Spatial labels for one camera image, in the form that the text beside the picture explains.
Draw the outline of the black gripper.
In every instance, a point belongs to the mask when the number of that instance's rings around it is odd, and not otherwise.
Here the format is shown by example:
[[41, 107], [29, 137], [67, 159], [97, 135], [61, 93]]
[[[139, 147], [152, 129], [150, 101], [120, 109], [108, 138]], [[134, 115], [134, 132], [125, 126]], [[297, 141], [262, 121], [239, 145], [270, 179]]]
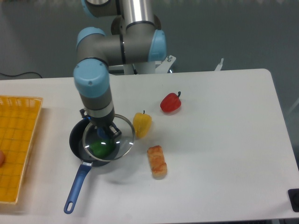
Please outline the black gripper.
[[83, 108], [80, 110], [80, 114], [83, 119], [90, 120], [94, 126], [98, 128], [108, 128], [107, 134], [109, 138], [113, 140], [119, 140], [121, 138], [121, 130], [116, 125], [112, 125], [115, 117], [114, 109], [111, 111], [88, 110], [86, 112]]

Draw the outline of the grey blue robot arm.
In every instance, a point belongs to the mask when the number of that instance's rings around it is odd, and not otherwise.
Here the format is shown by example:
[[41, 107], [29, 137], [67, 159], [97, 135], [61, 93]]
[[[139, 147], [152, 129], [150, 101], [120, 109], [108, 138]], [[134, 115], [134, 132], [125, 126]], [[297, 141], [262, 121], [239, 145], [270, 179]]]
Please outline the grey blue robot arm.
[[117, 139], [121, 132], [115, 117], [108, 68], [112, 65], [150, 63], [167, 56], [164, 31], [157, 28], [149, 0], [83, 0], [92, 17], [118, 15], [120, 31], [106, 36], [102, 29], [88, 27], [77, 37], [77, 65], [73, 76], [85, 106], [86, 118], [101, 137]]

